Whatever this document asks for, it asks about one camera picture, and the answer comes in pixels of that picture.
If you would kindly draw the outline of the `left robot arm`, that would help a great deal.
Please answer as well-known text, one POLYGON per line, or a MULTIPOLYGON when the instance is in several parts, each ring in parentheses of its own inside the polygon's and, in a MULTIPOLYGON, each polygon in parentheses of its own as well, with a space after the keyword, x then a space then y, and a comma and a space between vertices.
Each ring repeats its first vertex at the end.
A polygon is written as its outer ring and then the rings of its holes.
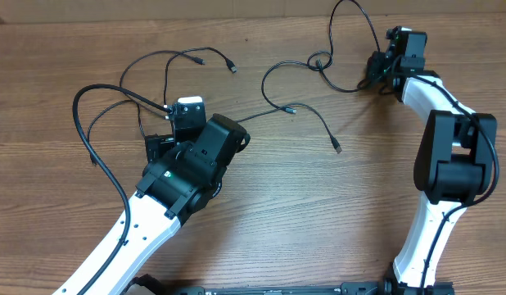
POLYGON ((237 122, 215 114, 198 138, 150 162, 122 213, 59 294, 121 294, 148 258, 222 186, 234 155, 250 136, 237 122))

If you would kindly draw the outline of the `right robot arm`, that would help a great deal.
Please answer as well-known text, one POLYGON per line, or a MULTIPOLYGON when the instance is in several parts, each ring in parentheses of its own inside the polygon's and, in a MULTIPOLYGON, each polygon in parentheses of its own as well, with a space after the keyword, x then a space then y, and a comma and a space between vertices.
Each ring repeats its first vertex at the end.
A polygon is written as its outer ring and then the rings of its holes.
POLYGON ((460 216, 487 199, 499 178, 497 120, 464 106, 433 70, 425 70, 427 34, 397 26, 389 46, 368 59, 367 78, 391 89, 425 124, 413 180, 418 207, 404 246, 391 263, 380 294, 452 294, 436 282, 436 267, 460 216))

